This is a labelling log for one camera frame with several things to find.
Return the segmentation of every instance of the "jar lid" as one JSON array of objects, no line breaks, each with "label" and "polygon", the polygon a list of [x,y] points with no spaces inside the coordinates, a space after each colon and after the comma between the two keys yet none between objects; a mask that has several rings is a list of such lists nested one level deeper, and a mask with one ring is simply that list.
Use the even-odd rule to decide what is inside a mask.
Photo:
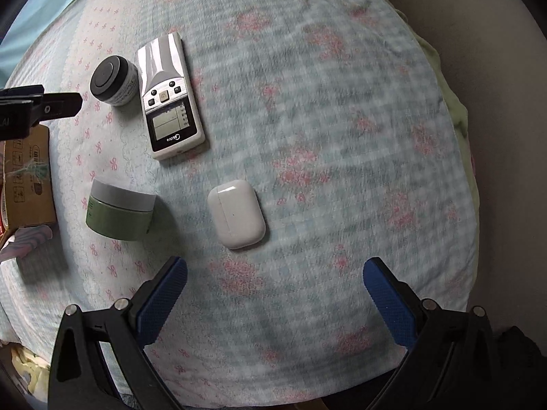
[{"label": "jar lid", "polygon": [[100,62],[91,76],[89,89],[100,101],[113,97],[121,89],[128,75],[129,64],[124,57],[110,56]]},{"label": "jar lid", "polygon": [[132,211],[152,211],[156,194],[145,194],[122,187],[118,181],[94,178],[91,197],[108,205]]}]

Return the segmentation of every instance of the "airpods case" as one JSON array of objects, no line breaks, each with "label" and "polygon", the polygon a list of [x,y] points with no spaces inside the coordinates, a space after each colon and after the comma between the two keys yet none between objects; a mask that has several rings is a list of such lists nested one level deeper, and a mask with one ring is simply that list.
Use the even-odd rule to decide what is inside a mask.
[{"label": "airpods case", "polygon": [[264,237],[266,223],[249,182],[234,180],[213,188],[207,205],[218,240],[227,248],[243,248]]}]

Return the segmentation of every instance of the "light blue sheet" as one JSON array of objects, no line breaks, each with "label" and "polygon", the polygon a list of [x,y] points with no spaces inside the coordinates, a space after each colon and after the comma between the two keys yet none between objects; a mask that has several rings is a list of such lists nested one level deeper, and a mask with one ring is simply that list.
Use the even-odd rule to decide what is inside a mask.
[{"label": "light blue sheet", "polygon": [[0,88],[38,38],[72,0],[28,0],[0,44]]}]

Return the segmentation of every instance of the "blue gripper pad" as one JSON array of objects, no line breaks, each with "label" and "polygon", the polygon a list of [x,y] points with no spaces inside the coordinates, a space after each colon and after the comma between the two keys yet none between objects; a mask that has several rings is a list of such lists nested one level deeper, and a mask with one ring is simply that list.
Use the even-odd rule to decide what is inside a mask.
[{"label": "blue gripper pad", "polygon": [[[382,271],[380,264],[387,272]],[[410,350],[417,339],[416,322],[414,315],[397,292],[398,281],[395,276],[381,259],[373,257],[368,259],[363,267],[363,283],[395,343]]]},{"label": "blue gripper pad", "polygon": [[135,337],[141,348],[156,341],[187,280],[186,262],[176,257],[176,261],[163,274],[158,286],[150,293],[148,300],[141,306],[136,316]]}]

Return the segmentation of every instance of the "black lid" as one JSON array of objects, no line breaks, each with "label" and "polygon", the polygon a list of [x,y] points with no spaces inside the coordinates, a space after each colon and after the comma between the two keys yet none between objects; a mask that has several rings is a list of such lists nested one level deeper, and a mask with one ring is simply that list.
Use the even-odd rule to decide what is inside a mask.
[{"label": "black lid", "polygon": [[124,84],[129,65],[124,57],[110,56],[105,58],[91,77],[89,89],[100,101],[111,98]]}]

